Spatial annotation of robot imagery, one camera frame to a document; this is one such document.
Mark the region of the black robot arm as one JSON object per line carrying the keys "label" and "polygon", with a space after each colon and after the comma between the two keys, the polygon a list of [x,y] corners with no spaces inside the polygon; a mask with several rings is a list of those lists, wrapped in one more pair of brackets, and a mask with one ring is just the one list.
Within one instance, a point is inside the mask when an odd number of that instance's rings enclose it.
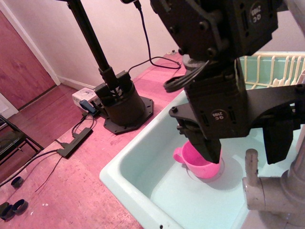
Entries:
{"label": "black robot arm", "polygon": [[267,162],[286,159],[293,132],[305,122],[305,84],[247,90],[240,58],[272,39],[277,14],[289,10],[305,26],[302,0],[153,0],[151,7],[179,46],[200,65],[164,84],[184,89],[188,103],[170,116],[207,161],[220,160],[221,139],[261,128]]}

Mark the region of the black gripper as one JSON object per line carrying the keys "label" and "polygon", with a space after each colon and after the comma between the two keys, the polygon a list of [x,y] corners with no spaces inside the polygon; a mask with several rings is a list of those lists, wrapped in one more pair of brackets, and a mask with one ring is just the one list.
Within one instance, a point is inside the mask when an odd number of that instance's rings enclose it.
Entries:
{"label": "black gripper", "polygon": [[248,90],[239,61],[208,63],[191,73],[187,103],[170,110],[177,130],[209,162],[220,162],[219,139],[263,130],[268,164],[286,159],[294,131],[305,123],[304,84]]}

